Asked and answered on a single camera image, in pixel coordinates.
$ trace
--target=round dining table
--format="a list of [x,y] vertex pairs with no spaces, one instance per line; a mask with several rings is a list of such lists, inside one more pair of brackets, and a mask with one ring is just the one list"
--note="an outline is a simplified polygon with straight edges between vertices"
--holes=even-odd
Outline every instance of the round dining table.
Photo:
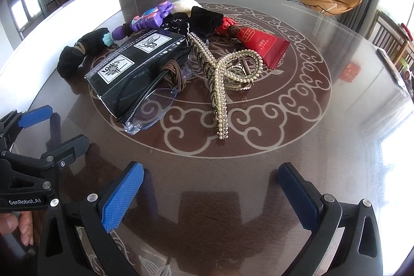
[[[128,22],[162,1],[120,0],[123,18]],[[414,246],[414,105],[376,47],[297,2],[196,1],[239,25],[288,40],[278,66],[265,67],[250,90],[226,92],[225,140],[216,133],[202,72],[189,79],[160,121],[132,136],[84,78],[113,49],[87,57],[69,80],[55,71],[31,109],[50,105],[60,115],[62,142],[78,134],[90,140],[88,152],[61,171],[61,199],[100,194],[129,162],[139,162],[145,183],[110,234],[140,275],[154,276],[166,266],[172,276],[282,275],[310,235],[275,177],[290,162],[322,194],[351,204],[369,199],[383,273],[393,274]],[[243,49],[214,34],[209,42],[216,58]],[[49,124],[42,122],[20,133],[14,151],[40,157],[48,146]],[[328,269],[342,232],[318,275]],[[84,230],[78,233],[102,275]]]

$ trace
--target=purple toy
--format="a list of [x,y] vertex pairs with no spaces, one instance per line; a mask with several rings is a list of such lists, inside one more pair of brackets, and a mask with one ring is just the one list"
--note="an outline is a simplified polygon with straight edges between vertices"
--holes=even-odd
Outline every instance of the purple toy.
[[169,1],[162,2],[156,8],[145,11],[142,17],[134,17],[129,27],[125,27],[125,24],[118,26],[112,33],[105,34],[102,40],[106,46],[111,46],[114,41],[122,40],[126,36],[130,36],[130,34],[126,32],[128,31],[128,28],[134,32],[139,32],[147,28],[158,28],[161,26],[162,20],[168,16],[173,7],[174,5]]

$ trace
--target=black package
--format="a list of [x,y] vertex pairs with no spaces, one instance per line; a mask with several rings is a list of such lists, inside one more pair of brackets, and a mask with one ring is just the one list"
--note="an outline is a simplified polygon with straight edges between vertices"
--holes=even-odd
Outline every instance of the black package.
[[168,60],[189,53],[183,35],[151,30],[110,54],[85,78],[117,119],[139,98]]

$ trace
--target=blue gripper pad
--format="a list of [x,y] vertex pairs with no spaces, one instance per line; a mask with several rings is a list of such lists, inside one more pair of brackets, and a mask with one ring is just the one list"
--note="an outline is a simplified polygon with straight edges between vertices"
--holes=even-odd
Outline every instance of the blue gripper pad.
[[141,164],[133,162],[128,168],[125,177],[102,206],[102,224],[107,233],[119,226],[144,180],[144,168]]
[[22,128],[28,128],[42,121],[50,119],[53,114],[53,109],[50,105],[28,111],[21,115],[19,120],[19,126]]
[[319,228],[319,214],[323,207],[318,199],[320,194],[318,196],[308,188],[310,183],[303,179],[291,163],[279,166],[277,178],[302,227],[315,232]]

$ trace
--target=white knit fabric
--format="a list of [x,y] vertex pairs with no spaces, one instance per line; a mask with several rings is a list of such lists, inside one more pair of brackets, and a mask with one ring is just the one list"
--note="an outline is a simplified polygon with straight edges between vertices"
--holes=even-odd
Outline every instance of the white knit fabric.
[[193,8],[193,6],[198,6],[199,8],[202,8],[202,6],[198,4],[195,0],[179,0],[173,2],[173,4],[174,7],[171,13],[185,12],[189,17],[191,16],[191,9]]

